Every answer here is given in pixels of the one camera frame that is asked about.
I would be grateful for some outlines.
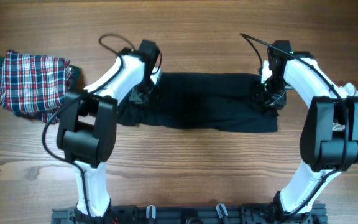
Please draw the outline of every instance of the black fabric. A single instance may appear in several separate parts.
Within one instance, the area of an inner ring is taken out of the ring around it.
[[[134,106],[129,93],[119,105],[118,123],[252,133],[277,131],[277,111],[264,110],[251,100],[254,80],[260,81],[260,75],[163,73],[159,81],[160,106]]]

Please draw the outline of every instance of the wooden table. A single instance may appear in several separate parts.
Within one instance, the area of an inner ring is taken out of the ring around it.
[[[69,58],[83,69],[87,84],[114,64],[115,56],[98,44],[106,32],[136,45],[156,41],[165,72],[255,73],[255,52],[239,36],[245,32],[267,42],[291,40],[293,49],[312,52],[338,85],[358,87],[358,1],[5,2],[0,0],[0,55],[13,49]],[[115,39],[107,43],[124,46]],[[257,47],[266,58],[266,47]],[[107,163],[112,203],[270,202],[300,163],[306,112],[291,91],[277,133],[119,126]],[[0,106],[0,223],[49,223],[52,208],[76,203],[73,170],[43,150],[43,126]],[[47,137],[54,149],[57,128]],[[330,223],[358,223],[358,164],[318,201],[327,204]]]

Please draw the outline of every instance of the plaid cloth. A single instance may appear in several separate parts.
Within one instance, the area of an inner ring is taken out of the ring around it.
[[[8,50],[0,72],[0,105],[45,123],[63,104],[72,79],[67,59]]]

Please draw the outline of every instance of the folded plaid shirt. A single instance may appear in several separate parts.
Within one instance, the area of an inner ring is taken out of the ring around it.
[[[45,123],[63,104],[72,79],[67,59],[8,50],[0,73],[0,105]]]

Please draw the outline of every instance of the robotic arm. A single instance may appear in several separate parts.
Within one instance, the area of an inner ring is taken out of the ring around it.
[[[313,65],[325,80],[317,76],[316,72],[305,64],[277,49],[291,52]],[[156,84],[161,69],[155,69],[155,63],[159,53],[155,43],[143,40],[138,50],[122,50],[120,52],[122,61],[117,60],[103,77],[87,86],[85,91],[67,93],[65,103],[75,100],[84,92],[97,89],[115,75],[123,63],[124,69],[104,89],[72,104],[60,115],[58,147],[64,150],[68,161],[85,171],[85,181],[83,181],[80,170],[73,166],[76,172],[79,201],[75,208],[69,208],[74,213],[68,216],[74,219],[72,223],[91,223],[88,217],[93,217],[96,223],[112,223],[111,214],[114,207],[111,206],[111,199],[106,188],[105,162],[111,155],[115,143],[117,106],[128,93],[131,93],[130,101],[138,105],[147,105],[158,95],[155,92],[158,91]],[[277,192],[273,202],[264,206],[264,209],[268,207],[268,214],[260,215],[260,221],[254,217],[254,213],[250,214],[252,217],[250,220],[247,219],[248,213],[242,207],[242,212],[239,214],[233,212],[237,211],[238,207],[226,208],[219,204],[212,209],[212,213],[214,218],[221,220],[221,223],[237,223],[234,218],[231,222],[228,221],[231,216],[236,216],[234,214],[240,216],[238,223],[248,220],[249,224],[275,223],[276,221],[284,223],[289,218],[296,218],[299,223],[305,222],[308,218],[311,220],[312,204],[328,182],[342,171],[346,171],[351,164],[358,163],[358,98],[347,97],[344,91],[334,85],[318,68],[317,62],[310,53],[292,52],[289,41],[276,41],[273,48],[268,48],[268,61],[262,68],[261,82],[256,83],[252,90],[254,100],[260,102],[262,106],[280,109],[286,101],[286,90],[290,88],[294,88],[309,107],[300,139],[302,162],[298,170],[290,183],[281,192]],[[340,101],[330,88],[336,90],[341,98],[345,98],[346,110],[349,112],[348,118],[342,116],[343,108],[340,107]],[[94,125],[78,121],[78,116],[88,114],[95,114]],[[345,119],[349,120],[348,131],[333,131],[333,123],[343,123]],[[346,152],[343,150],[344,143],[347,144]],[[173,208],[156,210],[154,206],[149,206],[130,209],[134,211],[132,221],[126,222],[120,219],[121,224],[203,223],[199,218],[192,218],[200,217],[200,213],[198,216],[194,215],[194,211],[197,212],[198,208],[190,210],[183,208],[185,212],[179,213],[182,222],[158,222],[159,213],[166,212],[161,217],[167,218],[167,214],[173,214]],[[207,211],[211,212],[209,208],[201,210],[204,215],[207,215]],[[59,212],[62,210],[53,211],[52,220],[61,220],[56,218],[61,215]]]

